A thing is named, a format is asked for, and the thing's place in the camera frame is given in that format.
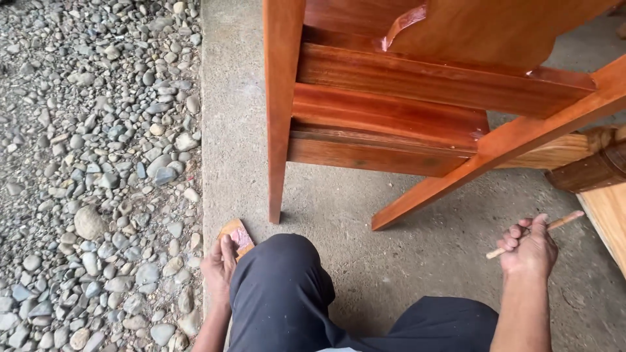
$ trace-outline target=knee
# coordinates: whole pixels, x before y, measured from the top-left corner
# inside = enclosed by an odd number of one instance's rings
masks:
[[[250,251],[256,260],[268,265],[281,266],[281,270],[290,267],[308,267],[319,263],[319,254],[313,243],[306,237],[298,234],[276,234],[261,242],[257,248]]]

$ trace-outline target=wooden chair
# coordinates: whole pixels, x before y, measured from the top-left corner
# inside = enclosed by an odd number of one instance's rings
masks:
[[[626,56],[540,66],[618,0],[264,0],[269,220],[287,161],[428,176],[380,230],[486,171],[626,107]],[[492,132],[486,110],[521,115]]]

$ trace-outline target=finger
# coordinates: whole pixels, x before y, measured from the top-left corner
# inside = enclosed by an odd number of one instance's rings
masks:
[[[221,241],[214,241],[208,252],[208,257],[212,262],[222,261],[222,244]]]
[[[508,233],[511,234],[512,238],[518,239],[524,233],[524,230],[526,229],[520,225],[513,225],[509,227]]]
[[[548,236],[548,226],[546,224],[547,219],[548,214],[539,214],[533,219],[530,231],[531,237],[536,239],[546,239],[546,236]]]
[[[525,217],[524,219],[521,219],[517,223],[522,227],[530,227],[533,223],[533,218]]]
[[[503,239],[499,239],[498,242],[498,248],[502,248],[504,250],[506,250],[507,252],[511,252],[513,249],[513,247],[509,246],[508,244],[506,244],[506,241]]]
[[[515,248],[519,244],[517,239],[514,239],[510,234],[505,234],[503,237],[504,237],[505,243],[511,246],[511,248]]]
[[[233,268],[237,261],[235,260],[235,242],[230,238],[230,236],[225,235],[222,237],[220,241],[220,245],[222,246],[222,255],[224,256],[224,267]]]

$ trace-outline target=concrete floor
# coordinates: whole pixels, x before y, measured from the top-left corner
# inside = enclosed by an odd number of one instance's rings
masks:
[[[331,316],[354,334],[383,334],[424,295],[463,296],[499,310],[501,271],[486,261],[520,217],[580,209],[541,172],[499,170],[465,185],[384,232],[375,211],[419,177],[287,164],[281,225],[267,222],[267,153],[261,2],[203,3],[204,231],[240,217],[255,241],[280,232],[308,237],[332,276]],[[594,71],[626,53],[623,18],[597,19],[558,39],[550,66]],[[490,114],[495,127],[510,116]],[[605,122],[625,121],[610,116]],[[560,256],[550,279],[555,351],[626,349],[626,281],[588,220],[555,230]]]

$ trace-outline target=wooden handle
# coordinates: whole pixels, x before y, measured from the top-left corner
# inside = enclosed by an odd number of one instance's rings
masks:
[[[548,231],[556,229],[559,226],[563,226],[565,224],[567,224],[570,221],[573,221],[581,216],[585,215],[585,213],[581,210],[576,210],[575,212],[572,212],[571,214],[562,217],[561,219],[557,219],[554,220],[553,222],[548,224]],[[526,239],[526,237],[530,235],[530,229],[525,229],[524,233],[522,233],[521,237],[520,237],[520,242],[524,239]],[[491,251],[489,253],[487,253],[487,259],[492,259],[495,257],[498,257],[500,254],[502,253],[506,253],[506,249],[504,248],[498,248],[495,251]]]

